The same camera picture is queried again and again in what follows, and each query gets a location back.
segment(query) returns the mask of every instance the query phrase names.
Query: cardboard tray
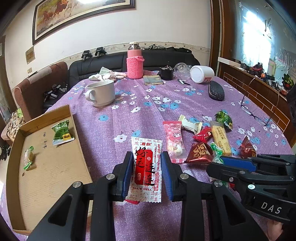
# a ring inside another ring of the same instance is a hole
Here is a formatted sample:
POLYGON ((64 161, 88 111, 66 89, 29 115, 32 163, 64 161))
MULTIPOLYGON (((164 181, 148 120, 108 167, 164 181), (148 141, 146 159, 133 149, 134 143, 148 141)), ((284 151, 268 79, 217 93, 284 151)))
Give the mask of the cardboard tray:
MULTIPOLYGON (((12 145, 6 177, 7 208, 14 232, 29 235, 75 181, 91 183, 69 105, 45 113, 20 127, 12 145), (55 124, 69 119, 74 141, 54 146, 55 124), (32 168, 24 155, 34 147, 32 168)), ((92 202, 88 216, 91 215, 92 202)))

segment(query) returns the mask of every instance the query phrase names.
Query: purple tablecloth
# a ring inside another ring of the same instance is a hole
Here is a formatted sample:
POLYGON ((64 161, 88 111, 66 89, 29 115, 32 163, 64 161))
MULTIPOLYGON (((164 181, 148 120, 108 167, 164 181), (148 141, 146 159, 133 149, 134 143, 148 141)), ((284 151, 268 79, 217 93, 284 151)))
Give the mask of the purple tablecloth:
MULTIPOLYGON (((115 83, 115 102, 99 109, 85 100, 85 86, 93 82, 87 79, 80 81, 49 110, 65 104, 71 106, 93 181, 111 173, 114 166, 123 161, 126 152, 131 150, 131 136, 164 140, 163 151, 166 150, 163 121, 178 120, 181 114, 192 122, 202 121, 206 126, 210 120, 215 120, 214 115, 218 111, 227 111, 233 120, 233 131, 227 133, 227 137, 234 156, 238 155, 238 147, 245 135, 250 138, 257 153, 292 154, 286 138, 274 122, 271 121, 267 127, 258 124, 241 110, 243 94, 218 77, 215 81, 224 88, 225 100, 222 102, 209 98, 207 85, 192 81, 189 81, 190 86, 181 85, 176 80, 148 86, 144 85, 143 79, 123 79, 115 83)), ((258 117, 268 118, 248 98, 245 104, 258 117)), ((194 142, 192 135, 192 132, 182 131, 187 153, 194 142)), ((199 181, 209 182, 205 167, 181 164, 181 168, 199 181)), ((2 203, 6 204, 5 195, 2 203)), ((266 219, 252 215, 266 230, 266 219)), ((117 202, 114 205, 117 240, 177 240, 180 221, 181 203, 168 200, 164 184, 161 203, 134 205, 117 202)))

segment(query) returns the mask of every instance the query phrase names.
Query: white mug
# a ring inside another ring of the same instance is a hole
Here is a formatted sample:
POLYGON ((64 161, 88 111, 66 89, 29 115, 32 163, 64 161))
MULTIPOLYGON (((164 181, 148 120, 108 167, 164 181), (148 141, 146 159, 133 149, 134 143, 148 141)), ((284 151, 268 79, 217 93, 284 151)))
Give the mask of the white mug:
POLYGON ((95 107, 103 107, 112 103, 115 99, 114 81, 103 80, 86 86, 88 90, 85 99, 95 107))

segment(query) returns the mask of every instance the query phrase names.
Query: brown sofa armrest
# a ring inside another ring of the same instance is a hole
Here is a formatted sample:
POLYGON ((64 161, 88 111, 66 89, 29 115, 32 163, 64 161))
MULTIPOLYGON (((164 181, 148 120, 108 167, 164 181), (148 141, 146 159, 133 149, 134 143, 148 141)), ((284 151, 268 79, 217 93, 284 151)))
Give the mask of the brown sofa armrest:
POLYGON ((15 87, 15 100, 20 106, 25 122, 42 114, 44 92, 53 84, 67 81, 68 67, 65 62, 53 64, 24 79, 15 87))

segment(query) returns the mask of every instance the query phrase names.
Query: eyeglasses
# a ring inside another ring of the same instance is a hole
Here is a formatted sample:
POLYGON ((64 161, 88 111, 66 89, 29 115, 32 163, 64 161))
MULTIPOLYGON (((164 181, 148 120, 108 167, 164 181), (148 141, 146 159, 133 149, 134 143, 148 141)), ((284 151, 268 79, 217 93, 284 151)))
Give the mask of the eyeglasses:
MULTIPOLYGON (((270 117, 267 121, 263 121, 263 120, 260 119, 258 116, 255 116, 252 112, 250 112, 250 111, 248 110, 248 107, 246 107, 246 106, 243 104, 243 103, 244 103, 244 97, 242 98, 241 109, 242 109, 244 112, 246 112, 248 115, 253 116, 254 119, 255 119, 260 125, 262 125, 262 126, 266 126, 266 125, 270 122, 271 117, 270 117)), ((276 107, 275 107, 274 111, 276 110, 278 104, 279 104, 279 93, 278 93, 278 101, 277 101, 277 104, 276 104, 276 107)))

